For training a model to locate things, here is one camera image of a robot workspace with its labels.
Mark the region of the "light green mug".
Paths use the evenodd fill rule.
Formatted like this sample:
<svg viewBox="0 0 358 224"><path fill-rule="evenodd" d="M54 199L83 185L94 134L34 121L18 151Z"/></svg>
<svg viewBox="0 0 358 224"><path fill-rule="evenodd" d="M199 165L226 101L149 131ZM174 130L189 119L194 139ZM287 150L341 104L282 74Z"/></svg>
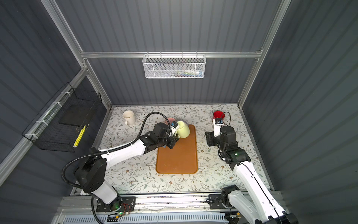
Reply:
<svg viewBox="0 0 358 224"><path fill-rule="evenodd" d="M184 121L178 121L177 136L179 138L187 138L190 135L190 128Z"/></svg>

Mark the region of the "red mug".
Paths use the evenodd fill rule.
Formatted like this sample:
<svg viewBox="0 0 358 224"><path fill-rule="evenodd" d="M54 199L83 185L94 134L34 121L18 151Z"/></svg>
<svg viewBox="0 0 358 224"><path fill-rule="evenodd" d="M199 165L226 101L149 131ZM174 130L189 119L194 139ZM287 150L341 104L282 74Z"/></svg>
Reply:
<svg viewBox="0 0 358 224"><path fill-rule="evenodd" d="M222 112L222 111L214 111L213 112L213 119L218 119L218 118L224 119L225 118L224 112Z"/></svg>

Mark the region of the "white mug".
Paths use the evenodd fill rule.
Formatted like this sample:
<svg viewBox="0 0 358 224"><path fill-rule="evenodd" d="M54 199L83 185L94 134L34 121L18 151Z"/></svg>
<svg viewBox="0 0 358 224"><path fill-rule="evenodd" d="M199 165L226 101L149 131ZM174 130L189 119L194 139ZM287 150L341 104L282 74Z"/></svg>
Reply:
<svg viewBox="0 0 358 224"><path fill-rule="evenodd" d="M123 117L125 124L127 126L132 126L132 125L136 124L136 117L135 117L135 114L133 111L127 110L127 111L123 112L122 117Z"/></svg>

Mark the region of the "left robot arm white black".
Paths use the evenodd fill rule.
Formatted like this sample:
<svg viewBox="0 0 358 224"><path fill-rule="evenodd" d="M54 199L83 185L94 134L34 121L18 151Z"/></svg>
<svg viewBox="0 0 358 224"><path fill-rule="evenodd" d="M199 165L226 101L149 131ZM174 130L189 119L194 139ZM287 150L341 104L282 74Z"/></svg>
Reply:
<svg viewBox="0 0 358 224"><path fill-rule="evenodd" d="M70 161L61 171L62 180L101 199L107 205L119 202L119 193L105 180L106 171L120 162L147 154L159 147L172 149L179 140L177 131L180 125L177 122L172 122L170 125L165 123L155 124L154 129L145 134L142 134L143 128L144 126L141 127L136 139L130 143ZM77 161L79 163L74 171L74 176L78 184L71 182L65 176L67 168Z"/></svg>

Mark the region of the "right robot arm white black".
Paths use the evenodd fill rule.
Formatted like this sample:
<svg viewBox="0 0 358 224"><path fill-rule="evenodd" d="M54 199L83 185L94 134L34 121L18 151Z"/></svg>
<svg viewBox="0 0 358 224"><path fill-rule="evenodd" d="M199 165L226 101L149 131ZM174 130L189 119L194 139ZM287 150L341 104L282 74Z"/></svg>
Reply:
<svg viewBox="0 0 358 224"><path fill-rule="evenodd" d="M236 208L250 224L297 224L298 219L288 213L271 195L256 172L246 151L238 147L233 127L224 126L205 133L207 145L218 147L218 155L242 181L250 195L247 199L236 185L222 188L219 195L210 195L211 209L220 206Z"/></svg>

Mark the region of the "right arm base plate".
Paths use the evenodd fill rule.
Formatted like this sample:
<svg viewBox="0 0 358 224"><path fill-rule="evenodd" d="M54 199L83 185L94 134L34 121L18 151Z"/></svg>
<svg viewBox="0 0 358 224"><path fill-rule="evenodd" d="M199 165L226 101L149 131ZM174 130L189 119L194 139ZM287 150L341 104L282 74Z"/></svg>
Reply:
<svg viewBox="0 0 358 224"><path fill-rule="evenodd" d="M243 208L247 208L249 201L240 193L231 192L226 194L223 192L221 194L210 194L206 203L209 204L212 210L229 209L231 207L242 210Z"/></svg>

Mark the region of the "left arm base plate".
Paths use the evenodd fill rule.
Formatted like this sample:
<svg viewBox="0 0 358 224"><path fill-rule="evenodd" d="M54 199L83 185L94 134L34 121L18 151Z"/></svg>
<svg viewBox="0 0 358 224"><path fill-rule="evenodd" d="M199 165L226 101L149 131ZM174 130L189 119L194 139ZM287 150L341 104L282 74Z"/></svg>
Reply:
<svg viewBox="0 0 358 224"><path fill-rule="evenodd" d="M134 211L136 199L136 197L121 197L121 199L115 199L110 204L98 199L96 212L132 212Z"/></svg>

